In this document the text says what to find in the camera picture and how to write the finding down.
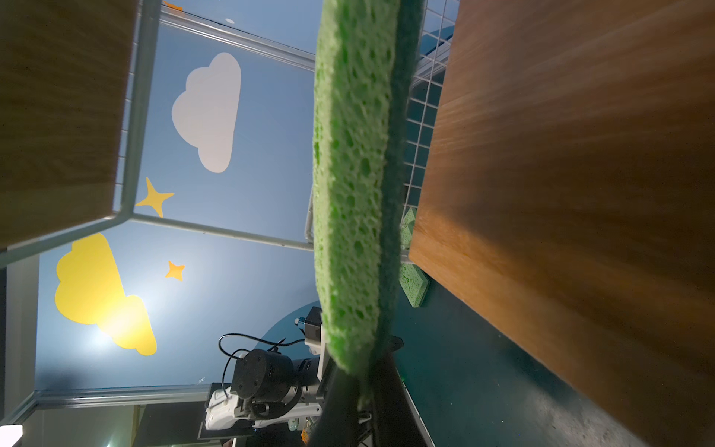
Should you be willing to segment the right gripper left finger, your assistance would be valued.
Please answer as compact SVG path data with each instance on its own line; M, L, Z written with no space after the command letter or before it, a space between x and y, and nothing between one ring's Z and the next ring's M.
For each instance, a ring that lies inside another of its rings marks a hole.
M323 413L310 435L310 447L353 447L359 443L360 380L333 363Z

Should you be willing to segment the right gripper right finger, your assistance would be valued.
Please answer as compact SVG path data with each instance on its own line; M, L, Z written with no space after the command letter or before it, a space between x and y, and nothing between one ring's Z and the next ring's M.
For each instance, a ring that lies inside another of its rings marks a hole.
M426 446L400 378L393 353L404 347L400 337L391 335L384 355L371 372L372 437L374 446Z

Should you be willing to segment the white wire wooden shelf rack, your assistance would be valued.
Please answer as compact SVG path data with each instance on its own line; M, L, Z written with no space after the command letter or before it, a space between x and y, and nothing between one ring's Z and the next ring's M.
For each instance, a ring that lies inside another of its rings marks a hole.
M40 261L37 385L214 380L221 333L320 303L326 2L258 7L312 33L287 61L158 1L2 3L1 261ZM410 110L411 260L642 441L713 445L713 3L462 1L435 126Z

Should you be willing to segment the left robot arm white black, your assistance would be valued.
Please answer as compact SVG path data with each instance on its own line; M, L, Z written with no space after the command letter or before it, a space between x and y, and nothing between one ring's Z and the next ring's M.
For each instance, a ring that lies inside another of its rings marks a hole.
M206 401L202 434L232 430L257 430L276 424L289 429L304 428L323 413L325 387L322 380L330 357L325 344L305 339L311 356L291 359L281 348L289 343L269 343L268 349L239 348L227 356L226 367L233 367L230 380L222 374Z

